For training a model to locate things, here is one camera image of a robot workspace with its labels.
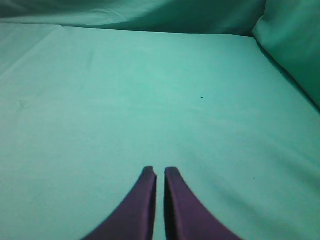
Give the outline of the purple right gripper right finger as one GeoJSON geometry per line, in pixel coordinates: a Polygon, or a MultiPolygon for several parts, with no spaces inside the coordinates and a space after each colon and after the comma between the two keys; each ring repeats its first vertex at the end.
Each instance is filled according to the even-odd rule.
{"type": "Polygon", "coordinates": [[[191,191],[176,167],[164,171],[164,223],[168,240],[239,240],[191,191]]]}

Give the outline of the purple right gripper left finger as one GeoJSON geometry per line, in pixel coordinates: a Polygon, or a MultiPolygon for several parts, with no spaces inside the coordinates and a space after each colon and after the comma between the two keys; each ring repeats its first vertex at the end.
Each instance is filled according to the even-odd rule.
{"type": "Polygon", "coordinates": [[[151,240],[154,234],[157,175],[143,168],[137,182],[118,207],[85,240],[151,240]]]}

